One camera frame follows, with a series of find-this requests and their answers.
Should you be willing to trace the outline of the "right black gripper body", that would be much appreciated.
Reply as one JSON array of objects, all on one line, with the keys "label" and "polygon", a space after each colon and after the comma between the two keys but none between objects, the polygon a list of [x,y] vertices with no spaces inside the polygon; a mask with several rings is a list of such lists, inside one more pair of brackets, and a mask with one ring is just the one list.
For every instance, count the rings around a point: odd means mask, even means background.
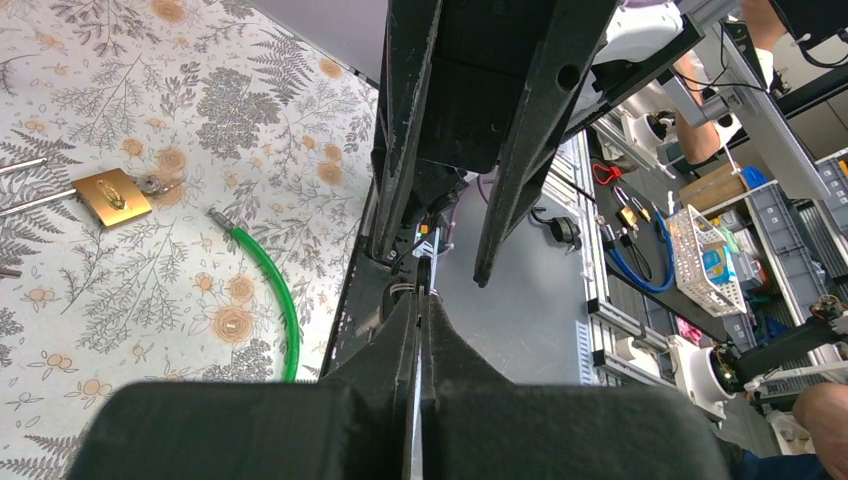
[{"label": "right black gripper body", "polygon": [[431,49],[415,172],[488,173],[500,162],[556,1],[416,1]]}]

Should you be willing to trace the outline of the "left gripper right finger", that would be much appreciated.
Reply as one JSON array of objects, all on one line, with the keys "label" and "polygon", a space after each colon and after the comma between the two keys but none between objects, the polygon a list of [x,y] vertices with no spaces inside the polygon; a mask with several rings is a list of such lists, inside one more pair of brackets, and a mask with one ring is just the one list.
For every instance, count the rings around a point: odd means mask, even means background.
[{"label": "left gripper right finger", "polygon": [[725,479],[698,409],[665,387],[519,385],[420,299],[428,479]]}]

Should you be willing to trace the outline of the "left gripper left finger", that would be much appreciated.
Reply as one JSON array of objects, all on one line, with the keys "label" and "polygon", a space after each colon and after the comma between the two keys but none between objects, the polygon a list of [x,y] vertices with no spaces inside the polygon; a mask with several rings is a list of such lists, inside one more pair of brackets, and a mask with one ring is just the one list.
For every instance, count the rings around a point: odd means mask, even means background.
[{"label": "left gripper left finger", "polygon": [[315,382],[137,382],[97,414],[72,479],[405,479],[415,326],[407,293],[382,330]]}]

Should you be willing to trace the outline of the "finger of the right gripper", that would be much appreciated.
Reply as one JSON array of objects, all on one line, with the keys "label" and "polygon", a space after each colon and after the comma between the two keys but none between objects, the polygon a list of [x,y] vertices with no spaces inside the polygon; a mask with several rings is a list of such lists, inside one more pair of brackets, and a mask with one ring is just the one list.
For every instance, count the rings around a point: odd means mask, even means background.
[{"label": "finger of the right gripper", "polygon": [[371,254],[385,260],[398,233],[415,177],[418,143],[439,29],[440,1],[390,1],[384,41],[383,160],[373,217]]},{"label": "finger of the right gripper", "polygon": [[617,9],[617,1],[556,1],[537,43],[499,156],[473,279],[488,285],[502,244],[541,197],[554,151]]}]

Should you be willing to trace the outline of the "green cable lock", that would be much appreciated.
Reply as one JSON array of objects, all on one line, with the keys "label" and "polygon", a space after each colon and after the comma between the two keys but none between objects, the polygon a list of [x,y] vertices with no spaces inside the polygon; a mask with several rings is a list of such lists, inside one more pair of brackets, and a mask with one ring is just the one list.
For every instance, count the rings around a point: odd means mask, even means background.
[{"label": "green cable lock", "polygon": [[257,240],[223,213],[215,208],[209,208],[207,216],[248,254],[267,277],[270,289],[282,311],[282,324],[285,330],[286,351],[281,380],[286,383],[294,383],[297,380],[300,366],[300,326],[294,299],[282,271]]}]

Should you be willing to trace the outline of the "black headed keys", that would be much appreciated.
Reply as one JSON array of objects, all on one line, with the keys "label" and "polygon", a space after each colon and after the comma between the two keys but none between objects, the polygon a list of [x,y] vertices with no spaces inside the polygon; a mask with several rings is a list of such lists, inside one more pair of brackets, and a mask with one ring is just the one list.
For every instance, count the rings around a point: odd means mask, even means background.
[{"label": "black headed keys", "polygon": [[407,293],[436,295],[436,259],[424,255],[417,259],[411,274],[400,275],[390,281],[383,295],[383,306],[391,312],[401,297]]}]

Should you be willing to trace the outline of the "small silver key pair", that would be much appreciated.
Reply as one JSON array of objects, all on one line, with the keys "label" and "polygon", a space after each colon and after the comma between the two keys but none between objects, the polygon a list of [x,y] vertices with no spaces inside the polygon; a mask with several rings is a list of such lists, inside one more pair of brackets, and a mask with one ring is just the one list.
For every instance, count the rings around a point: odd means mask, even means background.
[{"label": "small silver key pair", "polygon": [[22,275],[21,271],[1,267],[0,268],[0,277],[1,278],[20,278]]}]

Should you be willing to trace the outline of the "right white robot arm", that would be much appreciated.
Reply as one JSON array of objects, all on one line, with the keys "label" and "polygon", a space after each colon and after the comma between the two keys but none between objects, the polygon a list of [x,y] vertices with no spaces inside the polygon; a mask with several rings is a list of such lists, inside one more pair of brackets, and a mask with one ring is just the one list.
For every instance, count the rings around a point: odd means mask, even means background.
[{"label": "right white robot arm", "polygon": [[699,39],[671,1],[392,1],[371,163],[369,256],[397,266],[400,232],[492,174],[474,281],[539,201],[560,144]]}]

